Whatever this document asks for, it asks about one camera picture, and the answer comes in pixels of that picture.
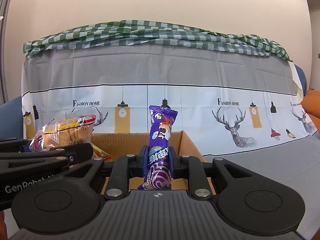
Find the grey curtain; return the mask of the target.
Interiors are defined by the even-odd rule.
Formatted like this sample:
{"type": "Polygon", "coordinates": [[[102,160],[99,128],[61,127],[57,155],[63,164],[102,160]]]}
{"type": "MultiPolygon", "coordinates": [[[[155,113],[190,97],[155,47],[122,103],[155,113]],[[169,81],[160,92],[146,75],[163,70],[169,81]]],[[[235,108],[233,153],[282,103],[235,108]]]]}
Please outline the grey curtain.
{"type": "Polygon", "coordinates": [[[1,0],[1,32],[0,32],[0,49],[1,49],[1,105],[8,101],[7,88],[5,83],[5,67],[4,67],[4,47],[5,47],[5,29],[7,25],[7,16],[11,0],[1,0]]]}

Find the clear bag of round cookies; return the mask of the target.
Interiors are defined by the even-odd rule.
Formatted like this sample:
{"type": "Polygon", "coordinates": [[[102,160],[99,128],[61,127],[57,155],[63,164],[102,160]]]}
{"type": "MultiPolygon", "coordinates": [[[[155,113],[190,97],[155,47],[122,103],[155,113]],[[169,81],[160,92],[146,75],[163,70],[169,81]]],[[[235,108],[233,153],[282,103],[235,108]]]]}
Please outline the clear bag of round cookies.
{"type": "Polygon", "coordinates": [[[38,130],[31,140],[31,152],[48,151],[51,148],[72,146],[91,141],[97,109],[87,107],[60,115],[38,130]]]}

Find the brown cardboard box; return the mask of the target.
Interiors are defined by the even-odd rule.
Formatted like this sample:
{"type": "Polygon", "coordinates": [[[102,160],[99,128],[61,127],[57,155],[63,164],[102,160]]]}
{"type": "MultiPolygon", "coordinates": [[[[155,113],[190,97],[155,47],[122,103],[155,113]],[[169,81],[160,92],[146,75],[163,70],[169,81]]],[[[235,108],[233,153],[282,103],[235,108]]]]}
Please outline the brown cardboard box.
{"type": "Polygon", "coordinates": [[[124,198],[126,196],[124,188],[135,189],[148,175],[150,162],[157,163],[163,158],[168,163],[167,173],[175,178],[175,189],[188,189],[191,196],[197,200],[208,200],[215,194],[212,183],[204,177],[204,172],[200,171],[200,162],[204,161],[204,158],[185,132],[174,132],[167,150],[162,150],[159,143],[154,150],[150,150],[147,145],[148,139],[148,133],[94,133],[92,135],[93,144],[107,152],[114,161],[118,157],[133,154],[131,164],[137,168],[136,171],[127,172],[125,177],[127,182],[123,186],[106,185],[105,199],[124,198]]]}

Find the deer print sofa cover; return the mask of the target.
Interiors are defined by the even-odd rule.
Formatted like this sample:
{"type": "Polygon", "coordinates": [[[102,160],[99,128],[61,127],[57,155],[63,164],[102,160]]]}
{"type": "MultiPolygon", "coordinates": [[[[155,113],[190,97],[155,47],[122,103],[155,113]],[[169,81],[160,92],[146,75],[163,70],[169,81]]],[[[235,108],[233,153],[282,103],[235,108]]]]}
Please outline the deer print sofa cover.
{"type": "Polygon", "coordinates": [[[86,107],[97,133],[147,133],[150,105],[178,112],[185,132],[211,161],[225,157],[296,190],[305,238],[319,229],[319,132],[302,107],[302,72],[275,56],[162,45],[51,50],[25,60],[25,134],[86,107]]]}

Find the purple snack wrapper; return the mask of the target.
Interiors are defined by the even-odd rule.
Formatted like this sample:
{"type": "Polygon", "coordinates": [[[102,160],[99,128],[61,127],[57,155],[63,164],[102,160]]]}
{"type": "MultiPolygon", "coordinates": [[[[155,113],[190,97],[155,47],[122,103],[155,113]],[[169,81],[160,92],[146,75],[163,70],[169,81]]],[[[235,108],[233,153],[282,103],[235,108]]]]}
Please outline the purple snack wrapper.
{"type": "Polygon", "coordinates": [[[163,107],[149,106],[151,127],[148,146],[148,172],[139,190],[170,190],[169,145],[171,129],[178,111],[163,107]]]}

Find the orange cushion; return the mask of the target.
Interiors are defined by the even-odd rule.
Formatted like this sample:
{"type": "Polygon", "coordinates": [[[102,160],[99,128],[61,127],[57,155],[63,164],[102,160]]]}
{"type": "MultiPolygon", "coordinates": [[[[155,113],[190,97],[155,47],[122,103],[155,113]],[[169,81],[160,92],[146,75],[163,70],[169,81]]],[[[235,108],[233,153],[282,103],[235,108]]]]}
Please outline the orange cushion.
{"type": "Polygon", "coordinates": [[[313,125],[312,133],[319,135],[320,117],[320,95],[319,91],[310,89],[304,96],[301,104],[303,107],[303,120],[309,126],[313,125]]]}

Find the green checkered cloth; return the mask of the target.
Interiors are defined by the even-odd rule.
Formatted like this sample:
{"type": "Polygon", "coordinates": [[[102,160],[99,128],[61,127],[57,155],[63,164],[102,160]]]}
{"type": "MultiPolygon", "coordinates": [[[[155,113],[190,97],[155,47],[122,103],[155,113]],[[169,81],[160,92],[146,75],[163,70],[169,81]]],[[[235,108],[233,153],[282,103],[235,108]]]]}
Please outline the green checkered cloth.
{"type": "Polygon", "coordinates": [[[146,43],[290,60],[280,44],[257,35],[223,34],[186,25],[142,20],[112,21],[68,29],[26,42],[23,53],[26,57],[32,57],[48,50],[146,43]]]}

